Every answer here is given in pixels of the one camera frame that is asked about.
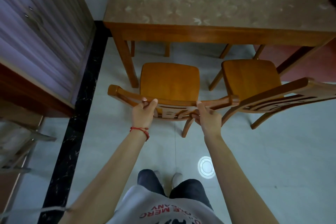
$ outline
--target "black floor strip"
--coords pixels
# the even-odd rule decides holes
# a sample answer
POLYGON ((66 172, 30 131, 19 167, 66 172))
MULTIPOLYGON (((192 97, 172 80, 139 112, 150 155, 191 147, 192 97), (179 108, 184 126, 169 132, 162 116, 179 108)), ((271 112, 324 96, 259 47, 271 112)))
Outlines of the black floor strip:
MULTIPOLYGON (((95 24, 97 31, 75 104, 75 115, 69 120, 43 207, 65 207, 68 201, 107 38, 110 34, 101 21, 96 21, 95 24)), ((56 224, 62 216, 61 211, 44 212, 40 214, 38 224, 56 224)))

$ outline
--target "white t-shirt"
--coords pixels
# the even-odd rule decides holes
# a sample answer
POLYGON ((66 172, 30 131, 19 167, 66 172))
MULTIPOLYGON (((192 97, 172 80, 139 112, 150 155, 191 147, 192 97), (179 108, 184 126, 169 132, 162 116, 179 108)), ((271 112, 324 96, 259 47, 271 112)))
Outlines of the white t-shirt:
POLYGON ((170 199, 141 185, 131 187, 107 224, 223 224, 208 206, 187 199, 170 199))

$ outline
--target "bracelet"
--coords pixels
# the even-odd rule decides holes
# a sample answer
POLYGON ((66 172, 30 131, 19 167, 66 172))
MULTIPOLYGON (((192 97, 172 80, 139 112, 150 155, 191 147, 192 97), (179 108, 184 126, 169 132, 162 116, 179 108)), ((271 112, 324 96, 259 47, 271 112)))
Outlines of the bracelet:
POLYGON ((136 128, 136 127, 131 127, 131 130, 130 130, 129 132, 131 132, 133 129, 137 129, 137 130, 140 130, 140 131, 144 132, 145 135, 146 135, 146 137, 147 137, 146 141, 149 139, 149 133, 148 133, 148 131, 146 131, 146 130, 148 130, 149 128, 136 128))

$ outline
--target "chair backrest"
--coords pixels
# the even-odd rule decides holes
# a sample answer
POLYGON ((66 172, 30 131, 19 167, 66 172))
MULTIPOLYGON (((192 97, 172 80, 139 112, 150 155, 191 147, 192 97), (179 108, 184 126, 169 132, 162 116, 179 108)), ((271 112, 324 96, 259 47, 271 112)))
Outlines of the chair backrest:
MULTIPOLYGON (((132 107, 140 103, 144 97, 149 102, 154 99, 152 97, 128 92, 117 85, 110 85, 107 94, 132 107)), ((239 99, 237 96, 233 95, 216 100, 202 101, 202 103, 212 110, 218 110, 224 107, 238 105, 239 99)), ((190 114, 196 109, 196 101, 174 101, 158 99, 154 117, 171 121, 187 120, 190 117, 190 114)))
POLYGON ((249 112, 273 112, 329 99, 336 99, 336 85, 301 78, 245 99, 240 106, 249 112))

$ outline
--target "dark pants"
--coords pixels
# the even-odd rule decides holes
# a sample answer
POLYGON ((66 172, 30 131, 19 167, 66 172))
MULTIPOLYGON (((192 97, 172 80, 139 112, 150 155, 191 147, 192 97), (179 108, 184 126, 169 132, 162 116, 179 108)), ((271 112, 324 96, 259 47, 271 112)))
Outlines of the dark pants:
MULTIPOLYGON (((139 172, 138 185, 144 186, 149 191, 166 197, 159 179, 156 177, 154 171, 150 169, 144 169, 139 172)), ((197 200, 212 209, 203 185, 196 179, 189 179, 181 182, 177 187, 173 188, 169 198, 188 198, 197 200)))

